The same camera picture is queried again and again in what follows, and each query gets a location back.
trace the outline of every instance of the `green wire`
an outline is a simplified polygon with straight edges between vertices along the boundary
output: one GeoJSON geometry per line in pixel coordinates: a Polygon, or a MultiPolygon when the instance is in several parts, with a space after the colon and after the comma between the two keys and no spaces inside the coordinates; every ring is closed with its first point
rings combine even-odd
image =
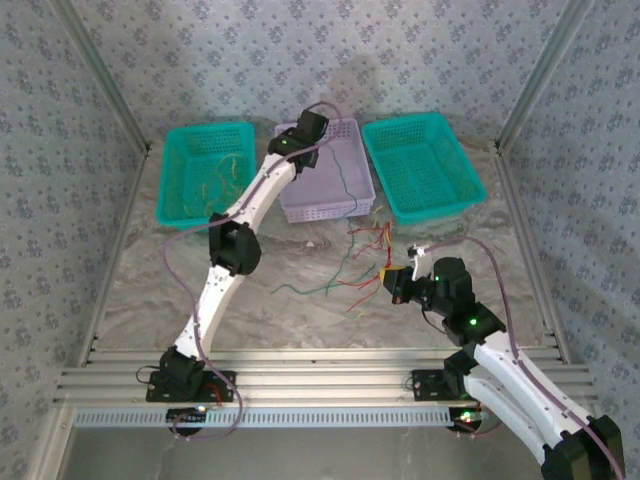
{"type": "MultiPolygon", "coordinates": [[[[327,145],[327,148],[329,150],[331,150],[331,156],[333,157],[333,161],[335,162],[335,164],[338,167],[338,172],[340,173],[340,180],[342,180],[342,185],[344,186],[344,191],[345,191],[345,193],[347,195],[349,195],[351,198],[353,198],[353,202],[354,202],[353,208],[338,219],[338,221],[340,221],[344,217],[349,215],[350,213],[353,213],[358,208],[358,199],[355,196],[353,196],[351,194],[351,192],[349,192],[349,189],[347,188],[347,181],[344,179],[344,175],[342,174],[342,167],[340,166],[340,163],[338,162],[338,159],[336,158],[336,152],[329,145],[327,145]]],[[[347,219],[347,222],[348,222],[348,225],[349,225],[349,231],[352,231],[353,228],[351,227],[351,219],[350,218],[347,219]]],[[[351,255],[351,251],[353,250],[353,247],[355,246],[355,244],[356,244],[356,236],[352,233],[351,234],[351,245],[349,245],[349,248],[347,249],[347,253],[344,254],[344,257],[342,257],[342,260],[340,261],[340,267],[338,268],[338,271],[333,275],[333,277],[331,277],[331,280],[329,280],[329,282],[327,283],[326,289],[325,289],[325,292],[324,292],[324,296],[325,297],[329,295],[329,289],[332,288],[333,286],[335,286],[333,284],[333,282],[335,281],[336,278],[338,278],[338,275],[340,275],[342,273],[342,268],[344,267],[344,264],[347,261],[347,258],[349,258],[349,256],[351,255]]]]}
{"type": "MultiPolygon", "coordinates": [[[[371,265],[369,268],[367,268],[367,271],[364,272],[362,275],[360,275],[357,279],[355,279],[353,281],[353,283],[358,283],[360,280],[362,280],[364,277],[366,277],[369,272],[371,270],[373,270],[374,268],[376,268],[376,264],[374,263],[373,265],[371,265]]],[[[291,285],[290,283],[285,283],[284,285],[280,285],[278,288],[276,288],[275,290],[273,290],[271,292],[271,295],[273,295],[274,293],[276,293],[278,290],[280,290],[281,288],[290,288],[291,290],[293,290],[294,292],[296,292],[298,295],[311,295],[312,293],[316,293],[319,292],[320,290],[324,290],[326,287],[326,285],[323,285],[321,287],[318,288],[314,288],[312,290],[307,290],[306,292],[302,291],[302,290],[298,290],[296,287],[294,287],[293,285],[291,285]]],[[[331,285],[329,288],[334,288],[334,287],[344,287],[344,285],[342,285],[341,283],[335,283],[333,285],[331,285]]]]}

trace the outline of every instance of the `lavender plastic basket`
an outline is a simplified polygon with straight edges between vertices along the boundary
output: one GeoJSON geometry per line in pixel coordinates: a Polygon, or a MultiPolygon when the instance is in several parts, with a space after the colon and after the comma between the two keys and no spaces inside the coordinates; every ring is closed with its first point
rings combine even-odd
{"type": "MultiPolygon", "coordinates": [[[[275,133],[279,135],[294,126],[294,123],[278,125],[275,133]]],[[[331,120],[325,137],[334,135],[337,129],[338,121],[331,120]]],[[[329,146],[336,154],[347,190],[357,199],[357,207],[353,198],[345,192],[331,150],[320,147],[316,167],[304,169],[280,194],[280,205],[289,223],[356,217],[368,215],[371,211],[376,192],[371,182],[358,122],[353,118],[343,119],[340,131],[329,146]]]]}

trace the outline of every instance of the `blue patterned wallpaper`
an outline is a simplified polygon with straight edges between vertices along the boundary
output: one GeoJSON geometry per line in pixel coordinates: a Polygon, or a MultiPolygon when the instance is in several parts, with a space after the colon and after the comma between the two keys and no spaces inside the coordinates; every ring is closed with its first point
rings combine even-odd
{"type": "Polygon", "coordinates": [[[439,110],[495,138],[566,0],[74,3],[151,140],[319,98],[360,119],[439,110]]]}
{"type": "Polygon", "coordinates": [[[48,4],[0,2],[0,478],[76,362],[140,154],[48,4]]]}
{"type": "Polygon", "coordinates": [[[640,478],[640,5],[598,0],[508,157],[553,296],[640,478]]]}

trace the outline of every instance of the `gray marble surface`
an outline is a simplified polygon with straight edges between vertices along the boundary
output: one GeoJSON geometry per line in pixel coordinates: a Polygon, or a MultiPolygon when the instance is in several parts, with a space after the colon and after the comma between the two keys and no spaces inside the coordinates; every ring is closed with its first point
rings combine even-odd
{"type": "MultiPolygon", "coordinates": [[[[436,243],[457,235],[475,236],[490,246],[501,266],[514,312],[516,335],[522,345],[541,343],[544,330],[532,287],[509,217],[495,169],[496,157],[486,141],[463,140],[463,147],[489,193],[488,199],[457,218],[407,227],[394,226],[394,264],[408,263],[406,249],[413,243],[436,243]]],[[[171,345],[189,318],[189,303],[164,271],[159,249],[174,230],[156,223],[155,207],[163,145],[157,144],[143,171],[126,245],[115,282],[98,328],[99,350],[164,349],[171,345]]],[[[380,221],[391,217],[387,200],[372,167],[378,198],[372,212],[380,221]]],[[[371,226],[373,215],[355,217],[354,228],[371,226]]],[[[380,289],[365,305],[347,308],[368,293],[337,287],[301,296],[283,288],[300,290],[326,284],[345,255],[351,238],[346,219],[289,225],[279,202],[274,203],[260,226],[263,255],[256,271],[242,284],[213,340],[213,348],[331,348],[331,347],[450,347],[448,339],[431,329],[414,305],[394,306],[380,289]]],[[[366,234],[356,236],[356,252],[366,245],[366,234]]],[[[171,247],[169,260],[178,274],[199,295],[209,266],[206,235],[196,234],[171,247]]],[[[434,252],[434,256],[460,256],[473,275],[477,298],[499,316],[504,306],[489,259],[473,244],[459,244],[434,252]]],[[[349,258],[340,279],[352,281],[373,264],[385,263],[385,253],[368,251],[349,258]]]]}

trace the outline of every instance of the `teal plastic basket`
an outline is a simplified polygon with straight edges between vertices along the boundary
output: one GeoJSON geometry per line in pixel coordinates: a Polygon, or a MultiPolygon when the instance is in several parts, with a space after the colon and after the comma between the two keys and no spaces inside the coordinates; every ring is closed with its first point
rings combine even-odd
{"type": "Polygon", "coordinates": [[[369,123],[362,127],[362,136],[400,225],[457,215],[487,198],[439,113],[369,123]]]}
{"type": "Polygon", "coordinates": [[[246,122],[176,128],[167,134],[158,223],[180,230],[223,213],[256,174],[255,131],[246,122]]]}

